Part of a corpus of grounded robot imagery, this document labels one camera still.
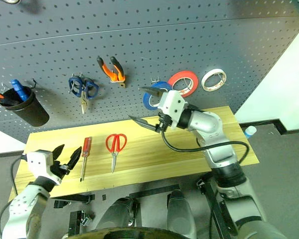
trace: red tape roll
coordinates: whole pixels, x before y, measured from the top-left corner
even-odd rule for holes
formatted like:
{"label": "red tape roll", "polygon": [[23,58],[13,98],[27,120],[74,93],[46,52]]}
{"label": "red tape roll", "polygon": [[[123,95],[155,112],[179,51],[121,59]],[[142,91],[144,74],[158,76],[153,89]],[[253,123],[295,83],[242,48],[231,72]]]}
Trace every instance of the red tape roll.
{"label": "red tape roll", "polygon": [[177,81],[184,80],[187,87],[178,91],[180,92],[181,96],[187,97],[193,94],[193,92],[197,89],[198,87],[198,77],[195,75],[194,72],[192,71],[180,71],[177,72],[175,75],[173,75],[168,83],[172,86],[172,89],[174,85],[176,84]]}

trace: white wall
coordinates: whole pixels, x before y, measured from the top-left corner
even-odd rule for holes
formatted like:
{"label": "white wall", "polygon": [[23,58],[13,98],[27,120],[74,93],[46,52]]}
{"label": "white wall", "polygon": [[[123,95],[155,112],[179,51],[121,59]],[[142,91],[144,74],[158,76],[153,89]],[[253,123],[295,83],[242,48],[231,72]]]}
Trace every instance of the white wall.
{"label": "white wall", "polygon": [[299,129],[299,34],[235,114],[238,122],[280,119]]}
{"label": "white wall", "polygon": [[25,144],[0,131],[0,153],[24,150]]}

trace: blue tape roll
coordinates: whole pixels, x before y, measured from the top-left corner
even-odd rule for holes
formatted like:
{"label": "blue tape roll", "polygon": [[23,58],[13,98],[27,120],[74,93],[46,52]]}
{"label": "blue tape roll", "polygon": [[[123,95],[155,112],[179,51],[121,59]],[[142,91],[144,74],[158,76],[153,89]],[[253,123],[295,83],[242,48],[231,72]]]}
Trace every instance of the blue tape roll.
{"label": "blue tape roll", "polygon": [[[171,90],[171,85],[165,81],[157,82],[154,85],[152,85],[151,87],[159,88],[159,89],[166,89],[167,91]],[[144,96],[143,96],[144,106],[146,107],[146,109],[148,109],[150,111],[157,110],[157,106],[153,106],[150,104],[150,98],[151,98],[151,94],[149,94],[149,93],[144,94]]]}

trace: pliers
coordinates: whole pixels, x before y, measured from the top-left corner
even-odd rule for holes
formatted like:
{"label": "pliers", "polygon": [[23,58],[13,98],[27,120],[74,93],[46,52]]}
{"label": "pliers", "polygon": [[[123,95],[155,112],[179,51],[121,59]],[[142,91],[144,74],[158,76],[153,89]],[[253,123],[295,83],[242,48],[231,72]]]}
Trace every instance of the pliers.
{"label": "pliers", "polygon": [[97,61],[102,69],[102,71],[111,78],[111,82],[119,82],[120,86],[125,88],[125,75],[122,66],[117,61],[117,59],[114,56],[111,56],[110,58],[112,64],[114,65],[115,69],[118,71],[118,74],[114,73],[113,71],[110,71],[107,66],[105,65],[103,59],[101,57],[97,58]]}

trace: red scissors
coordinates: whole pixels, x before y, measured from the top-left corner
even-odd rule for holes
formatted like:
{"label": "red scissors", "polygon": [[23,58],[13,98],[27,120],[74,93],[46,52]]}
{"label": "red scissors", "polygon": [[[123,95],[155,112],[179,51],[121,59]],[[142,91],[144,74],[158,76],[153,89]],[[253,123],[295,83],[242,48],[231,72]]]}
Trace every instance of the red scissors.
{"label": "red scissors", "polygon": [[[120,148],[120,136],[124,138],[124,144],[123,146]],[[113,142],[112,142],[112,147],[110,148],[109,147],[109,139],[111,137],[114,137],[113,138]],[[106,148],[108,149],[108,151],[112,154],[112,173],[114,172],[114,169],[115,169],[115,164],[116,164],[116,157],[118,156],[119,152],[122,151],[122,149],[125,147],[126,143],[128,141],[128,138],[126,137],[125,134],[111,134],[109,135],[106,140],[105,140],[105,145],[106,145]]]}

